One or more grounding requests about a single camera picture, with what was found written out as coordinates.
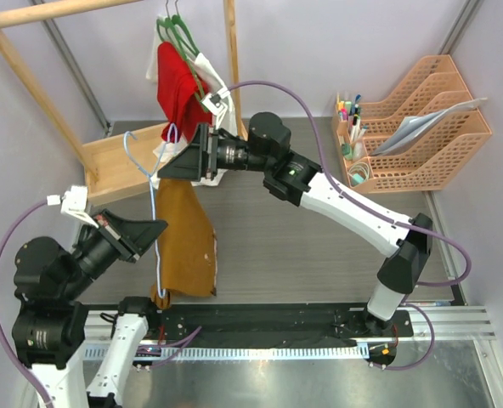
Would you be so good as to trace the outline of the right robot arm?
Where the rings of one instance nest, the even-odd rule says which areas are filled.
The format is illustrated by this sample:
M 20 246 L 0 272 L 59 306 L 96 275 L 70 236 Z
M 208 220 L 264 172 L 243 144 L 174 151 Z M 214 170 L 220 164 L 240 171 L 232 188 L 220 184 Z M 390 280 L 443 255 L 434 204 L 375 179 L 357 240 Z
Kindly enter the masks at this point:
M 390 212 L 340 184 L 320 164 L 291 149 L 291 130 L 269 112 L 252 117 L 247 139 L 199 124 L 188 146 L 157 174 L 162 179 L 199 181 L 213 179 L 220 170 L 262 173 L 271 195 L 330 218 L 384 255 L 376 287 L 348 327 L 358 336 L 387 334 L 430 257 L 428 216 Z

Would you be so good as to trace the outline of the mustard brown trousers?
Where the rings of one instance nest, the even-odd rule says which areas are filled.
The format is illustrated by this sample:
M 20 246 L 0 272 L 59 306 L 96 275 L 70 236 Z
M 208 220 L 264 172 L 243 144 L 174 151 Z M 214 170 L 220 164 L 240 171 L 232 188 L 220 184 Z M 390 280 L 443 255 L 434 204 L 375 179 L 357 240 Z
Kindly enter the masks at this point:
M 159 309 L 168 309 L 174 297 L 216 296 L 217 237 L 192 184 L 163 179 L 155 205 L 156 216 L 167 222 L 158 239 L 161 286 L 167 294 L 160 297 L 152 286 L 151 300 Z

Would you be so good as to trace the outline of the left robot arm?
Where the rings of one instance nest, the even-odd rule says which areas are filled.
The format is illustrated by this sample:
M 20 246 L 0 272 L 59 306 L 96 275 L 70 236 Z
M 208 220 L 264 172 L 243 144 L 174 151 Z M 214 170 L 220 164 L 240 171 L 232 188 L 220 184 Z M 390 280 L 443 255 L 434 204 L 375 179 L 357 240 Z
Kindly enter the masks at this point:
M 125 297 L 113 316 L 110 345 L 90 383 L 83 375 L 90 308 L 78 298 L 117 261 L 135 263 L 167 228 L 102 210 L 81 227 L 72 251 L 51 237 L 28 241 L 15 257 L 14 295 L 20 312 L 12 338 L 20 363 L 48 392 L 54 407 L 121 407 L 140 342 L 160 329 L 148 297 Z

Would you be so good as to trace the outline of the light blue wire hanger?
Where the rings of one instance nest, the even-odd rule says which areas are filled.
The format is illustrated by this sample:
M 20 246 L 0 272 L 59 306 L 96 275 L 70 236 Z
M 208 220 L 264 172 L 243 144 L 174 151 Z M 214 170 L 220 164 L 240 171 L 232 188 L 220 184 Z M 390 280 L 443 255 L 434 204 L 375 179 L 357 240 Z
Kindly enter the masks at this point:
M 129 148 L 128 140 L 133 139 L 135 141 L 138 140 L 137 136 L 132 131 L 126 131 L 123 134 L 123 149 L 127 158 L 135 165 L 135 167 L 147 178 L 149 192 L 150 192 L 150 208 L 151 208 L 151 217 L 153 221 L 157 220 L 156 217 L 156 204 L 155 204 L 155 192 L 154 192 L 154 184 L 152 182 L 152 177 L 156 174 L 161 165 L 161 156 L 165 151 L 165 147 L 161 149 L 160 155 L 157 157 L 155 165 L 151 171 L 141 165 L 141 163 L 133 156 L 132 152 Z M 165 289 L 161 282 L 161 250 L 158 241 L 155 242 L 155 275 L 156 275 L 156 290 L 157 295 L 160 299 L 167 298 L 167 289 Z

